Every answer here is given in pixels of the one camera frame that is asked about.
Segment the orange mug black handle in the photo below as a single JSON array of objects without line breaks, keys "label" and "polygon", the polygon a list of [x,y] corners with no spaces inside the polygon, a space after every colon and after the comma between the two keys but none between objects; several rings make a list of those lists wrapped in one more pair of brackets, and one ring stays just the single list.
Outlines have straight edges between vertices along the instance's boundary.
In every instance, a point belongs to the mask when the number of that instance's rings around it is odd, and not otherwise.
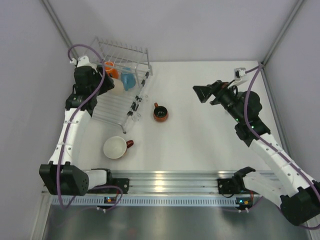
[{"label": "orange mug black handle", "polygon": [[114,78],[114,79],[119,78],[119,72],[116,69],[116,66],[112,61],[104,62],[104,69],[105,69],[106,73],[109,75],[109,77]]}]

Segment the beige handleless cup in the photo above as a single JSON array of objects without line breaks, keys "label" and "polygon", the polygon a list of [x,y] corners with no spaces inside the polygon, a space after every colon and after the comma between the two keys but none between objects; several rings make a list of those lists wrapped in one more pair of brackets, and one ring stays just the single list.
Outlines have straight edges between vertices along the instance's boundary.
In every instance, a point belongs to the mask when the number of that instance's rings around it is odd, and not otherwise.
[{"label": "beige handleless cup", "polygon": [[110,89],[108,92],[115,94],[115,95],[122,94],[125,91],[123,82],[121,80],[113,78],[113,77],[111,78],[111,80],[113,81],[114,87],[112,89]]}]

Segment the blue mug white interior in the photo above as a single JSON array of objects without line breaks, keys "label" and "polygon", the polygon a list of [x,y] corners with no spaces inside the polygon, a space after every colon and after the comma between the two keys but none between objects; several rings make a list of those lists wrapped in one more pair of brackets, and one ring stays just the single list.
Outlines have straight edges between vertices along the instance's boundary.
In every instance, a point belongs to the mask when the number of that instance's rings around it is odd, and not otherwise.
[{"label": "blue mug white interior", "polygon": [[135,76],[129,67],[124,67],[122,69],[120,79],[123,83],[123,87],[125,91],[128,91],[134,88],[136,85]]}]

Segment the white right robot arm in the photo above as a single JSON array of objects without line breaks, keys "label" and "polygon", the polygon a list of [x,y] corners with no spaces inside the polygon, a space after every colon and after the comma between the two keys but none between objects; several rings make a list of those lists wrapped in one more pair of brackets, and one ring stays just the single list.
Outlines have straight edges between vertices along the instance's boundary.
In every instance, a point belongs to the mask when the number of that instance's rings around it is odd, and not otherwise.
[{"label": "white right robot arm", "polygon": [[236,171],[220,194],[252,191],[275,204],[294,226],[300,226],[320,214],[320,183],[306,174],[292,160],[259,117],[262,110],[254,91],[239,92],[232,82],[215,81],[192,88],[201,103],[211,96],[212,106],[221,105],[237,122],[238,138],[268,165],[278,182],[273,182],[252,167]]}]

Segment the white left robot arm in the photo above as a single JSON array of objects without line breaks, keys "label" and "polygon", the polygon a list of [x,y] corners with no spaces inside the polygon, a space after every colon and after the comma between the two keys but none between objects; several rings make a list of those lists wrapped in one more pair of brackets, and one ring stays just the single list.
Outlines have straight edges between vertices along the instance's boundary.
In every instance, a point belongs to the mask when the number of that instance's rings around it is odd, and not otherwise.
[{"label": "white left robot arm", "polygon": [[98,96],[112,90],[113,80],[101,65],[92,63],[87,55],[72,59],[75,65],[74,85],[65,101],[62,130],[52,156],[41,164],[39,175],[50,194],[58,196],[84,196],[99,186],[116,181],[108,168],[82,170],[78,167],[82,140]]}]

